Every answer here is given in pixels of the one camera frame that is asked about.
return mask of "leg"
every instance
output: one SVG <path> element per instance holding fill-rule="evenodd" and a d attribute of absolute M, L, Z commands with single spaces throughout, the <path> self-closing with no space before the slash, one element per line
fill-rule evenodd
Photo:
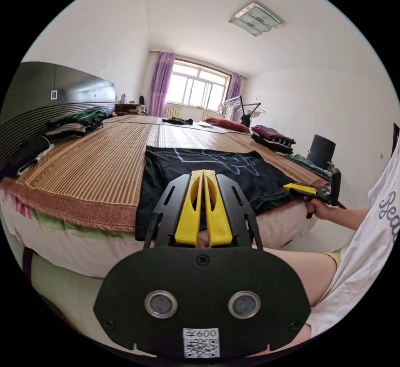
<path fill-rule="evenodd" d="M 315 306 L 336 273 L 335 260 L 324 253 L 265 249 L 289 264 L 301 279 L 311 307 Z"/>

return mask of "bed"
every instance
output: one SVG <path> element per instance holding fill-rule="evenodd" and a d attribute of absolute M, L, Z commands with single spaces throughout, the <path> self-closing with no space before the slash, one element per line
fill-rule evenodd
<path fill-rule="evenodd" d="M 295 181 L 326 183 L 245 133 L 119 116 L 82 138 L 58 143 L 21 177 L 2 180 L 0 206 L 8 230 L 59 267 L 105 277 L 118 261 L 143 247 L 135 238 L 135 219 L 146 146 L 256 151 Z M 294 200 L 257 216 L 263 245 L 279 249 L 305 234 L 315 224 L 306 214 L 304 202 Z"/>

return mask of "ceiling light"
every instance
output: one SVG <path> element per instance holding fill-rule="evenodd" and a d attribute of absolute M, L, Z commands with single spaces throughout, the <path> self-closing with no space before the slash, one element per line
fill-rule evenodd
<path fill-rule="evenodd" d="M 271 28 L 278 28 L 284 25 L 276 16 L 254 2 L 242 9 L 229 22 L 255 37 L 268 32 Z"/>

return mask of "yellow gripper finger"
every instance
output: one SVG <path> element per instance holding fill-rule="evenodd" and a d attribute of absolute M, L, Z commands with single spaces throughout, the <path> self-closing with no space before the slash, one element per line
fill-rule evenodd
<path fill-rule="evenodd" d="M 302 184 L 287 184 L 283 186 L 286 190 L 294 189 L 302 192 L 307 192 L 311 195 L 316 195 L 317 190 L 313 187 L 309 187 L 307 185 L 302 185 Z"/>
<path fill-rule="evenodd" d="M 175 232 L 175 241 L 182 245 L 197 246 L 197 237 L 200 228 L 202 184 L 203 170 L 192 171 L 178 227 Z M 194 208 L 193 203 L 196 198 L 196 208 Z"/>
<path fill-rule="evenodd" d="M 204 170 L 204 194 L 210 247 L 229 245 L 232 242 L 232 232 L 215 171 Z M 214 209 L 211 207 L 211 200 L 214 204 Z"/>

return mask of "ceiling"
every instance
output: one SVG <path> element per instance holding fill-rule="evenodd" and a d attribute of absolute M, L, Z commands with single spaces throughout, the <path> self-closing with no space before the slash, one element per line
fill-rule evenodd
<path fill-rule="evenodd" d="M 285 27 L 259 37 L 228 23 L 250 2 Z M 201 59 L 245 77 L 298 68 L 349 70 L 366 77 L 378 58 L 357 28 L 327 0 L 142 0 L 150 49 Z"/>

